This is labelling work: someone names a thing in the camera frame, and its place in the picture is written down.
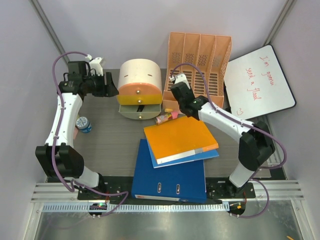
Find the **orange folder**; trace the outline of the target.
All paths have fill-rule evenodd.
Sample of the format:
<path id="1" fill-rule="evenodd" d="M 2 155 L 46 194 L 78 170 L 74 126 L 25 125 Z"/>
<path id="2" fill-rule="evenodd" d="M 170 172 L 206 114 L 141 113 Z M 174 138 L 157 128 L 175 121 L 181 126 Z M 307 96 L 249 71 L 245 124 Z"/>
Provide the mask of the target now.
<path id="1" fill-rule="evenodd" d="M 193 117 L 148 126 L 144 133 L 158 165 L 219 148 L 205 123 Z"/>

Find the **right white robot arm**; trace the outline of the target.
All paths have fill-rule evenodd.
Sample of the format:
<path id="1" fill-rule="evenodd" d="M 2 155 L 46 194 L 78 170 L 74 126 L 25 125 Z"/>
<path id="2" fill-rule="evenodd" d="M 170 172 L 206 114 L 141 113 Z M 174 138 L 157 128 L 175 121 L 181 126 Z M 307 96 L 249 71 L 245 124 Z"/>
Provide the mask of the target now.
<path id="1" fill-rule="evenodd" d="M 244 185 L 275 152 L 273 140 L 265 135 L 270 133 L 268 126 L 262 121 L 253 123 L 241 120 L 222 108 L 211 105 L 205 96 L 195 97 L 187 81 L 175 80 L 170 90 L 183 114 L 216 127 L 239 144 L 239 163 L 225 186 L 230 197 L 238 197 L 243 193 Z"/>

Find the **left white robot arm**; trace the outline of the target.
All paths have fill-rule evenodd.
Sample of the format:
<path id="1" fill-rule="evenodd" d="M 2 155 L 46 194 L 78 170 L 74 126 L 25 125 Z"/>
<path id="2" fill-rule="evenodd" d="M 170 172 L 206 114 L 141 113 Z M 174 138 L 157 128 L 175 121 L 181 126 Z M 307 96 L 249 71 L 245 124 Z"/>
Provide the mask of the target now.
<path id="1" fill-rule="evenodd" d="M 114 97 L 118 90 L 111 72 L 102 75 L 68 72 L 67 81 L 54 79 L 57 108 L 44 145 L 35 148 L 35 156 L 47 177 L 58 179 L 69 191 L 74 184 L 89 188 L 89 194 L 100 200 L 107 192 L 100 173 L 85 166 L 82 155 L 74 148 L 77 116 L 86 95 Z"/>

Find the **orange desk file organizer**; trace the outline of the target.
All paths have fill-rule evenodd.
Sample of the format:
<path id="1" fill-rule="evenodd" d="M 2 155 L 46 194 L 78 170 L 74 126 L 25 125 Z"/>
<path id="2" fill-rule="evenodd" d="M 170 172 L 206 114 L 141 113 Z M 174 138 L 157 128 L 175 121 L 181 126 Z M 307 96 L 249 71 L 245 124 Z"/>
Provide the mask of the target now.
<path id="1" fill-rule="evenodd" d="M 224 35 L 171 32 L 168 40 L 167 72 L 162 107 L 178 111 L 179 105 L 170 87 L 170 76 L 185 74 L 196 97 L 208 93 L 218 107 L 224 105 L 224 76 L 232 51 L 232 38 Z"/>

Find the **white arched drawer cabinet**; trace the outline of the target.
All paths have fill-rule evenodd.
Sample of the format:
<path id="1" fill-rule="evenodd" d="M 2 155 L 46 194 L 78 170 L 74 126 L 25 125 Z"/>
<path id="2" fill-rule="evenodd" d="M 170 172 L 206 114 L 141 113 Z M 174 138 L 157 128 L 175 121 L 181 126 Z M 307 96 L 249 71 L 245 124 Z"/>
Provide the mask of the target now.
<path id="1" fill-rule="evenodd" d="M 149 59 L 128 60 L 120 67 L 117 89 L 119 95 L 161 94 L 163 97 L 161 69 Z"/>

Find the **yellow cabinet drawer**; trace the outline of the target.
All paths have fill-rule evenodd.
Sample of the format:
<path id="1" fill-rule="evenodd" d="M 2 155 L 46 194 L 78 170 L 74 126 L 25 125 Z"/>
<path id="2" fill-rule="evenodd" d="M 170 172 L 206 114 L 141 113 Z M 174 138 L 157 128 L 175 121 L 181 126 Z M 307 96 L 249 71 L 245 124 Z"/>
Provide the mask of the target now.
<path id="1" fill-rule="evenodd" d="M 117 100 L 120 105 L 158 105 L 162 103 L 161 94 L 145 95 L 118 95 Z"/>

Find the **black binder clip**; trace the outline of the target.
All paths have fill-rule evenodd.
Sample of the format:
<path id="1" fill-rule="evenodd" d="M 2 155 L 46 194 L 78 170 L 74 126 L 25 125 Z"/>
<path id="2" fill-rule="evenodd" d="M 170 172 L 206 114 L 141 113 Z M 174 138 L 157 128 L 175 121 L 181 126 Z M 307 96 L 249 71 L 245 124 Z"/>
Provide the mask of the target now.
<path id="1" fill-rule="evenodd" d="M 137 112 L 140 113 L 144 110 L 145 108 L 145 105 L 139 105 L 138 108 L 137 108 Z"/>

